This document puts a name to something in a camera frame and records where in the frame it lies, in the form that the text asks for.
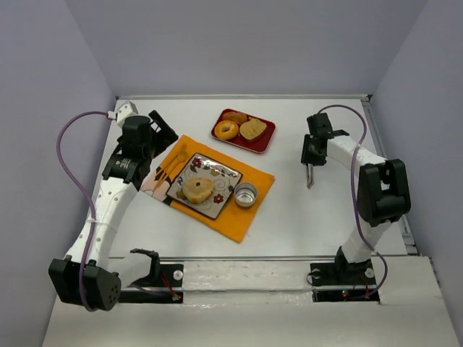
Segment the wooden spoon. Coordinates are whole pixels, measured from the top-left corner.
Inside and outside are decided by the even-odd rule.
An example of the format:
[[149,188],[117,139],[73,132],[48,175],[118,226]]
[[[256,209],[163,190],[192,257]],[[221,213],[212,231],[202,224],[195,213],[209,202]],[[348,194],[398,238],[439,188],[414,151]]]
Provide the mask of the wooden spoon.
[[168,179],[168,177],[172,174],[172,172],[174,171],[174,169],[180,164],[180,163],[183,163],[184,161],[186,161],[188,158],[188,154],[186,151],[184,151],[183,153],[181,153],[177,159],[172,163],[172,165],[170,166],[169,170],[168,170],[168,176],[165,178],[165,180]]

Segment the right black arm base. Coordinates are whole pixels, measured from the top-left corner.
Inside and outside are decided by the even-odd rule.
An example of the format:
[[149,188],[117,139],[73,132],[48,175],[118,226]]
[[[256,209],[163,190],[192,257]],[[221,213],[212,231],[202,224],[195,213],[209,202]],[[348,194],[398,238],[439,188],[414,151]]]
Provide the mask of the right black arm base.
[[306,281],[312,287],[316,303],[380,302],[371,260],[348,263],[338,252],[333,261],[312,262]]

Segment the sliced bread roll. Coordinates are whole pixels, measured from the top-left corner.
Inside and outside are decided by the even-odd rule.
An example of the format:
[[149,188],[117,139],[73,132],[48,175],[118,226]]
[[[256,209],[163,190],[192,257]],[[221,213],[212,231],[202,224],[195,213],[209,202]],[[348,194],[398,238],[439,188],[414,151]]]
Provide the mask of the sliced bread roll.
[[251,118],[239,127],[239,135],[249,142],[258,140],[267,130],[267,124]]

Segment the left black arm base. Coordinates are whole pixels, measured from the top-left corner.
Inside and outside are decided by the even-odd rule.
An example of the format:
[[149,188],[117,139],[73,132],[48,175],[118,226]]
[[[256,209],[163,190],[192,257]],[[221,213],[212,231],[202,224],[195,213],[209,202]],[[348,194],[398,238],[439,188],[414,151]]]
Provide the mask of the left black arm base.
[[184,265],[162,262],[159,254],[146,249],[132,249],[116,262],[121,279],[120,304],[181,304]]

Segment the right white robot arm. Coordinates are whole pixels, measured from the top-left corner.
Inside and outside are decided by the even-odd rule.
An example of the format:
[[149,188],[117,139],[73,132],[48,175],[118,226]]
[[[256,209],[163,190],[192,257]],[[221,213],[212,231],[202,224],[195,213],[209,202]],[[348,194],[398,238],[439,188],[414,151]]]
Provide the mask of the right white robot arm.
[[376,244],[392,223],[411,209],[406,166],[402,160],[387,160],[353,140],[344,130],[333,129],[328,114],[307,118],[301,162],[306,167],[307,186],[315,183],[314,168],[333,159],[349,170],[355,227],[339,247],[335,260],[320,268],[316,285],[323,280],[347,282],[368,268]]

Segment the small metal cup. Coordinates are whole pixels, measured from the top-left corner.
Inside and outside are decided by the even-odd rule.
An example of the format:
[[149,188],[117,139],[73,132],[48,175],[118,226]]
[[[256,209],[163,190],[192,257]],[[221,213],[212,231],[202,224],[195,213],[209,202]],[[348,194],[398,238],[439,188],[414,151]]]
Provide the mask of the small metal cup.
[[242,208],[253,206],[258,198],[257,188],[250,182],[242,182],[234,189],[235,202]]

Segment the wooden fork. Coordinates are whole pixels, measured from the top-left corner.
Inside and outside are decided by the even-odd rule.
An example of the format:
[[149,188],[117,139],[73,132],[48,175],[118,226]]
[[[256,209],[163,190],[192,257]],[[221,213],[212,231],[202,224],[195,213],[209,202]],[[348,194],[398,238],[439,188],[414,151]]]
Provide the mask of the wooden fork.
[[158,181],[162,180],[167,175],[167,170],[172,165],[172,163],[177,159],[177,157],[187,149],[187,145],[183,144],[180,149],[174,154],[174,157],[160,170],[158,175]]

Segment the orange cloth placemat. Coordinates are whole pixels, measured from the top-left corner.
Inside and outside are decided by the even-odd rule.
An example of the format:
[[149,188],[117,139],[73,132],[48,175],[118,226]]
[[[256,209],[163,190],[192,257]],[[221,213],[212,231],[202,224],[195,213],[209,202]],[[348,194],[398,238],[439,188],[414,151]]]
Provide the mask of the orange cloth placemat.
[[[158,181],[160,170],[174,157],[174,154],[183,144],[187,145],[187,149],[185,150],[188,154],[187,160],[183,163],[180,163],[174,169],[168,179],[165,180],[165,182],[159,188],[157,188],[157,190],[154,190],[154,187]],[[242,208],[233,201],[233,192],[230,198],[227,200],[224,208],[218,215],[217,219],[213,220],[168,197],[166,192],[171,186],[171,183],[195,153],[203,154],[218,161],[219,163],[223,163],[225,166],[233,168],[234,170],[242,173],[242,179],[239,183],[250,182],[257,188],[258,198],[256,203],[249,208]],[[275,177],[273,175],[253,168],[252,166],[229,157],[228,155],[220,153],[219,151],[214,150],[200,142],[196,142],[187,135],[183,135],[174,145],[169,154],[167,154],[166,157],[162,160],[159,167],[143,184],[142,191],[150,195],[155,200],[158,200],[163,204],[174,208],[175,210],[189,215],[190,217],[212,228],[214,231],[219,232],[223,236],[237,243],[240,243],[247,233],[247,230],[250,227],[250,224],[252,223],[257,210],[260,207],[260,204],[263,202],[274,181]]]

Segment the metal serving tongs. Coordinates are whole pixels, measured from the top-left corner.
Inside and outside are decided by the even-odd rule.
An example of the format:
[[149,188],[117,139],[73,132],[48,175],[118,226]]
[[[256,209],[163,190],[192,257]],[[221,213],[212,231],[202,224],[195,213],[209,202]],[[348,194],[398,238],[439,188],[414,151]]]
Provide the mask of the metal serving tongs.
[[306,165],[307,188],[311,189],[315,183],[313,164]]

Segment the brown croissant bread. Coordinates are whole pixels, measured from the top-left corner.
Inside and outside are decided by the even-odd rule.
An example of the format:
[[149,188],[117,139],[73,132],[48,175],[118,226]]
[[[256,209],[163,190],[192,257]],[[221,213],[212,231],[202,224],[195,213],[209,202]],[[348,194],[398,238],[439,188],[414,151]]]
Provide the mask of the brown croissant bread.
[[229,111],[224,113],[221,116],[223,121],[233,121],[237,124],[243,124],[248,121],[248,117],[245,113],[238,112],[238,111]]

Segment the yellow glazed bagel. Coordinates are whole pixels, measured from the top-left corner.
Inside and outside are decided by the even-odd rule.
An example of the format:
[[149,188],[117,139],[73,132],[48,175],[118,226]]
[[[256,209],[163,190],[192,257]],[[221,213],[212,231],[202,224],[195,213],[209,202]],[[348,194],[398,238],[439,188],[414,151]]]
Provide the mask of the yellow glazed bagel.
[[213,133],[220,140],[231,140],[238,135],[239,125],[230,120],[220,121],[215,126]]

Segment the pale plain bagel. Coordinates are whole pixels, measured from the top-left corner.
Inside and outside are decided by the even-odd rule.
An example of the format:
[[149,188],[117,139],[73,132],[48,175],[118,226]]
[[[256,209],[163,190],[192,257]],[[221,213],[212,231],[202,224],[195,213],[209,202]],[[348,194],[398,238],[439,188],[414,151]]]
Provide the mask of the pale plain bagel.
[[200,204],[208,199],[213,194],[213,190],[213,182],[204,178],[189,179],[182,186],[183,195],[192,204]]

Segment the square floral ceramic plate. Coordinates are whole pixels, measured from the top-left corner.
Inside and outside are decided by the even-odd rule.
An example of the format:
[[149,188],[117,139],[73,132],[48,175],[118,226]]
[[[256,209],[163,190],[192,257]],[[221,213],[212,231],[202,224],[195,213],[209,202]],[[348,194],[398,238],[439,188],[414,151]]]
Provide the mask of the square floral ceramic plate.
[[[192,204],[183,195],[182,186],[189,179],[204,178],[213,182],[213,194],[200,204]],[[210,219],[217,219],[242,173],[203,154],[195,153],[171,183],[166,195]]]

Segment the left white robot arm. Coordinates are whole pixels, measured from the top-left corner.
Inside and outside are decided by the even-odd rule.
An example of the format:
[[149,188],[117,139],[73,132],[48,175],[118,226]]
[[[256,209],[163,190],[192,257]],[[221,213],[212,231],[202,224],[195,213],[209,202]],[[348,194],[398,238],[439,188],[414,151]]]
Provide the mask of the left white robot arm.
[[155,251],[135,248],[116,269],[109,268],[109,257],[122,219],[154,158],[177,141],[176,132],[157,111],[142,116],[128,105],[107,112],[122,134],[109,157],[96,198],[62,165],[68,177],[85,195],[89,213],[74,244],[61,259],[54,259],[48,274],[60,300],[89,312],[109,311],[119,300],[122,289],[140,279],[156,280],[161,265]]

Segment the red rectangular tray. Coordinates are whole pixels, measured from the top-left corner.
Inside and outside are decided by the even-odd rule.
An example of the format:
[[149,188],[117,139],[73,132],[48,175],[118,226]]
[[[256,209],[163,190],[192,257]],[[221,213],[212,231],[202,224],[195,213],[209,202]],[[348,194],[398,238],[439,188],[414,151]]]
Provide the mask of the red rectangular tray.
[[263,154],[275,131],[276,125],[271,121],[226,108],[218,117],[211,135],[216,140]]

